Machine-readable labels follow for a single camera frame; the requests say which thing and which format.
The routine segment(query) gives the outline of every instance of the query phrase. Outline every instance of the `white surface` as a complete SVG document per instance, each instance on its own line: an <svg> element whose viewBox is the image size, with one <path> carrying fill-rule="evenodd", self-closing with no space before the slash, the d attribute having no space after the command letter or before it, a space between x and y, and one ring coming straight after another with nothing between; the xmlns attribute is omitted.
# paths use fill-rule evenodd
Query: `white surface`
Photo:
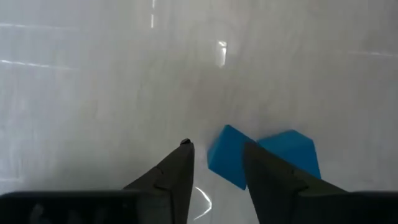
<svg viewBox="0 0 398 224"><path fill-rule="evenodd" d="M314 139L324 179L396 190L397 10L0 0L0 189L119 189L190 138L195 186L212 200L195 222L256 223L248 192L206 169L229 123L254 139L296 129ZM190 220L208 205L193 199Z"/></svg>

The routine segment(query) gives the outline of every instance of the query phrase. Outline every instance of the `blue block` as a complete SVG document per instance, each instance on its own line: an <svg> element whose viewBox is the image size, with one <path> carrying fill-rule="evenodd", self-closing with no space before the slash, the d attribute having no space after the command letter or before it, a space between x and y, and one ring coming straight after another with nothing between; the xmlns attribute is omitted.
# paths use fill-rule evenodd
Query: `blue block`
<svg viewBox="0 0 398 224"><path fill-rule="evenodd" d="M312 139L290 130L260 139L257 142L269 152L321 179L317 153Z"/></svg>
<svg viewBox="0 0 398 224"><path fill-rule="evenodd" d="M255 141L226 125L207 152L209 169L243 190L246 189L242 161L245 142Z"/></svg>

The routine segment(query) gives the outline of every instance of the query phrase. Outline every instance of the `blue cube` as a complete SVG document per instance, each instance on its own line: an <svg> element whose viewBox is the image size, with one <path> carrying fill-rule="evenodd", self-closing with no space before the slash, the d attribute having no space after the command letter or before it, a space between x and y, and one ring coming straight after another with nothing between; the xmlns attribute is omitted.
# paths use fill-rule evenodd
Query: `blue cube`
<svg viewBox="0 0 398 224"><path fill-rule="evenodd" d="M207 152L209 169L243 190L246 189L242 160L245 142L255 141L226 125Z"/></svg>
<svg viewBox="0 0 398 224"><path fill-rule="evenodd" d="M317 153L312 139L290 130L260 139L257 142L269 152L321 179Z"/></svg>

